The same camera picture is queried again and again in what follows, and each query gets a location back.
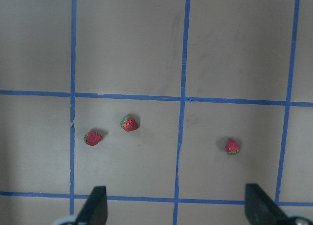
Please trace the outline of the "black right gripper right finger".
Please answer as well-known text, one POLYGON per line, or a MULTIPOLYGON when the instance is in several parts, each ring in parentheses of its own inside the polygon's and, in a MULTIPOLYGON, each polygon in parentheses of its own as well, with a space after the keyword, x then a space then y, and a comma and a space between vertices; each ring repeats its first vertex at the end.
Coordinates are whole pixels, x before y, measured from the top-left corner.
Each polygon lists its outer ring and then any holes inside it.
POLYGON ((245 185, 245 216, 250 225, 283 225, 288 216, 256 183, 245 185))

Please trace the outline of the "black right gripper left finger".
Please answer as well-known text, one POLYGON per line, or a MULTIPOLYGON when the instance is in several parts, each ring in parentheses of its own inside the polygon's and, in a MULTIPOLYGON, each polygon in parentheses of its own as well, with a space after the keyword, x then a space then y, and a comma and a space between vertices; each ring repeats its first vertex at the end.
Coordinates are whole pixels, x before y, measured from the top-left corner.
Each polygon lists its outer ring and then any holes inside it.
POLYGON ((90 193, 80 213, 76 217, 75 225, 105 225, 108 218, 108 203, 105 186, 96 186, 90 193))

